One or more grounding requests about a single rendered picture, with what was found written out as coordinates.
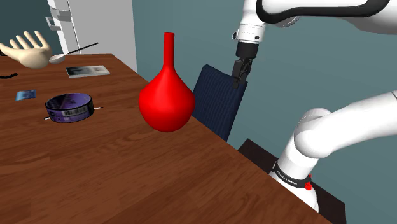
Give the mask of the red long-necked vase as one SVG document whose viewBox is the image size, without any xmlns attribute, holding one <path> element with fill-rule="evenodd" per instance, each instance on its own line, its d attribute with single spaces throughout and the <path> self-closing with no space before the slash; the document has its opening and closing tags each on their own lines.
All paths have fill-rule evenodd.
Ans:
<svg viewBox="0 0 397 224">
<path fill-rule="evenodd" d="M 164 59 L 160 72 L 140 91 L 139 110 L 146 123 L 160 132 L 174 132 L 190 119 L 193 92 L 174 67 L 174 33 L 164 33 Z"/>
</svg>

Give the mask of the brown wooden table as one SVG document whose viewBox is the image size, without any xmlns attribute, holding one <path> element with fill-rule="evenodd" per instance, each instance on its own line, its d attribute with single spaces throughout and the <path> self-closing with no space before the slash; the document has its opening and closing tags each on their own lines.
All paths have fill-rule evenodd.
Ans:
<svg viewBox="0 0 397 224">
<path fill-rule="evenodd" d="M 70 78 L 67 67 L 109 75 Z M 0 57 L 0 224 L 330 224 L 196 119 L 162 133 L 138 107 L 145 80 L 113 55 L 28 69 Z M 16 93 L 36 97 L 16 101 Z M 73 123 L 45 102 L 89 95 Z"/>
</svg>

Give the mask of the round purple tin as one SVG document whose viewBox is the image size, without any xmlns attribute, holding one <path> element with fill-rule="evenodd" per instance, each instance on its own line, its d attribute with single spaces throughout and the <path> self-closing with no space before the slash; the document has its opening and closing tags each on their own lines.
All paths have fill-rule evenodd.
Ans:
<svg viewBox="0 0 397 224">
<path fill-rule="evenodd" d="M 69 93 L 55 96 L 45 102 L 50 119 L 57 123 L 73 123 L 93 115 L 92 98 L 87 94 Z"/>
</svg>

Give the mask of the dark robot stand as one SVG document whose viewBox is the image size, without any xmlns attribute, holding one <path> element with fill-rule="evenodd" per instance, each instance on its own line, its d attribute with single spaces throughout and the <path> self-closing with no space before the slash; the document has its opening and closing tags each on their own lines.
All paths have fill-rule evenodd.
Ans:
<svg viewBox="0 0 397 224">
<path fill-rule="evenodd" d="M 246 139 L 238 151 L 266 173 L 269 173 L 272 170 L 273 165 L 277 160 L 277 157 L 273 156 L 273 154 L 269 153 L 250 139 Z M 317 194 L 319 214 L 325 217 L 332 224 L 347 224 L 345 204 L 321 188 L 315 182 L 312 182 L 312 186 Z"/>
</svg>

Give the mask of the beige hand model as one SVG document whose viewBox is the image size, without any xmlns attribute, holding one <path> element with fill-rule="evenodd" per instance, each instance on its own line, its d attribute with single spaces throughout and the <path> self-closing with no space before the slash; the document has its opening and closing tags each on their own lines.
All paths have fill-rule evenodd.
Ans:
<svg viewBox="0 0 397 224">
<path fill-rule="evenodd" d="M 28 31 L 24 31 L 24 36 L 30 42 L 32 47 L 27 44 L 24 38 L 17 35 L 16 39 L 22 48 L 20 48 L 17 43 L 11 39 L 9 40 L 11 48 L 0 43 L 0 51 L 13 60 L 18 61 L 25 67 L 31 69 L 41 69 L 46 67 L 49 64 L 50 57 L 52 56 L 52 48 L 39 31 L 34 31 L 34 33 L 39 39 L 41 45 L 36 43 L 36 40 Z"/>
</svg>

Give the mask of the white refrigerator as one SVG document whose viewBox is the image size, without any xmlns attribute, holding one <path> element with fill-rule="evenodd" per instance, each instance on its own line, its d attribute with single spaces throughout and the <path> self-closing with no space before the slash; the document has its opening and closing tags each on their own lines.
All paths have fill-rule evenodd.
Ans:
<svg viewBox="0 0 397 224">
<path fill-rule="evenodd" d="M 132 0 L 47 0 L 64 53 L 111 53 L 137 71 Z"/>
</svg>

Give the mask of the grey flat book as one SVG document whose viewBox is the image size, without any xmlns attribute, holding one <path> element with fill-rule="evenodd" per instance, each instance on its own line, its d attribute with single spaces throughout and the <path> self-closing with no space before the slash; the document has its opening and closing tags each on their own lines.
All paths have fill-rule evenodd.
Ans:
<svg viewBox="0 0 397 224">
<path fill-rule="evenodd" d="M 70 78 L 82 78 L 110 74 L 110 72 L 104 66 L 67 67 L 66 71 Z"/>
</svg>

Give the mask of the navy blue chair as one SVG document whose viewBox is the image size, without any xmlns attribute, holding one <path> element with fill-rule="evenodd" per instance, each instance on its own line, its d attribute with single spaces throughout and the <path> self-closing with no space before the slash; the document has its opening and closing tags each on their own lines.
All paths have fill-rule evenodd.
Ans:
<svg viewBox="0 0 397 224">
<path fill-rule="evenodd" d="M 193 90 L 193 117 L 224 141 L 228 140 L 247 87 L 246 80 L 240 81 L 237 88 L 234 83 L 234 77 L 206 64 Z"/>
</svg>

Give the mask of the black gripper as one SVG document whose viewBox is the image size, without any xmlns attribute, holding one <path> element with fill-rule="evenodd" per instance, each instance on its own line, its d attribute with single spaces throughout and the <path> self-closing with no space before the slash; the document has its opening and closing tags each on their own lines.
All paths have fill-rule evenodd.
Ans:
<svg viewBox="0 0 397 224">
<path fill-rule="evenodd" d="M 252 62 L 257 53 L 258 53 L 259 44 L 254 43 L 245 43 L 238 42 L 236 49 L 236 56 L 241 58 L 239 60 L 235 60 L 233 69 L 232 69 L 232 77 L 233 88 L 237 89 L 239 87 L 239 83 L 243 78 L 244 74 L 248 76 L 251 72 Z"/>
</svg>

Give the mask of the small blue card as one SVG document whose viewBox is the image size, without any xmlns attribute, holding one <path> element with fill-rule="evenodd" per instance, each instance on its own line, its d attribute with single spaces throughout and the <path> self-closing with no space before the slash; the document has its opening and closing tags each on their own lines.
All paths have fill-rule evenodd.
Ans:
<svg viewBox="0 0 397 224">
<path fill-rule="evenodd" d="M 26 99 L 33 99 L 35 97 L 36 97 L 35 90 L 23 90 L 23 91 L 18 91 L 16 93 L 15 100 L 21 101 L 21 100 L 26 100 Z"/>
</svg>

